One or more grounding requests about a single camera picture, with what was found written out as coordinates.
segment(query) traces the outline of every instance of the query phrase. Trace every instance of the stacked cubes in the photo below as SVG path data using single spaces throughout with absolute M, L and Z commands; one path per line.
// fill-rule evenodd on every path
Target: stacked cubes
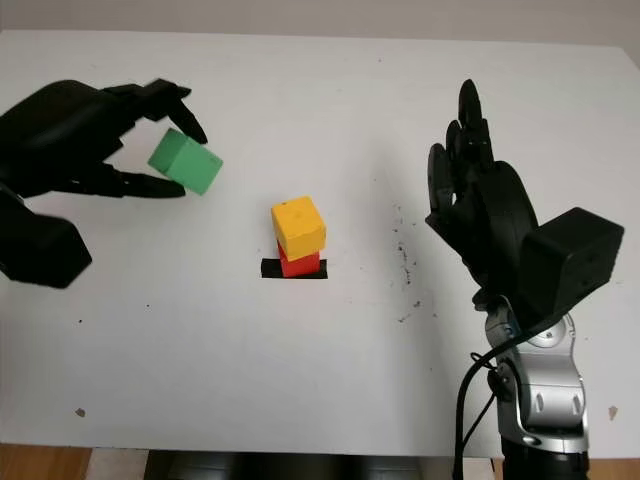
M 320 250 L 327 229 L 310 197 L 300 197 L 271 208 L 284 277 L 297 277 L 320 270 Z

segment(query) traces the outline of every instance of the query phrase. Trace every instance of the wooden floor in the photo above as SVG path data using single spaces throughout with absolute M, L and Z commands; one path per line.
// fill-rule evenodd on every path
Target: wooden floor
M 0 445 L 0 480 L 84 480 L 90 448 Z
M 0 480 L 84 480 L 90 448 L 0 445 Z M 494 462 L 502 480 L 502 462 Z M 638 480 L 640 459 L 591 460 L 590 480 Z

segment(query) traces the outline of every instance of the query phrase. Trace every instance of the white wall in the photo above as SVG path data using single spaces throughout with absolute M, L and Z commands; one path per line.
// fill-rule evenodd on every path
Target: white wall
M 520 40 L 620 45 L 638 0 L 0 0 L 4 28 Z

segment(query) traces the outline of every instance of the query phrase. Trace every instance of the robotic arm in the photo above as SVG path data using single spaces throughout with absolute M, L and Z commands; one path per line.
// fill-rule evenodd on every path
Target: robotic arm
M 623 228 L 574 208 L 539 226 L 516 171 L 495 161 L 476 88 L 460 90 L 446 146 L 431 147 L 426 221 L 460 256 L 480 290 L 492 350 L 458 393 L 454 480 L 463 478 L 462 419 L 471 379 L 493 358 L 505 480 L 586 479 L 587 417 L 573 362 L 569 310 L 611 277 Z
M 188 88 L 156 80 L 97 90 L 52 83 L 0 116 L 0 270 L 11 280 L 66 288 L 91 263 L 68 220 L 31 212 L 22 198 L 50 191 L 123 197 L 184 196 L 179 184 L 119 172 L 104 162 L 138 119 L 169 117 L 200 143 L 207 137 L 182 103 Z

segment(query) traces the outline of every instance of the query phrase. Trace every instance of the black tape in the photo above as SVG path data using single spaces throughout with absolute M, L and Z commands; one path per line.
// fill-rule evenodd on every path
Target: black tape
M 314 273 L 307 273 L 306 275 L 299 275 L 297 277 L 284 277 L 282 275 L 282 266 L 280 265 L 279 258 L 263 258 L 260 265 L 260 271 L 262 272 L 262 278 L 290 278 L 294 280 L 314 279 L 323 280 L 329 278 L 327 275 L 327 261 L 320 260 L 320 270 Z

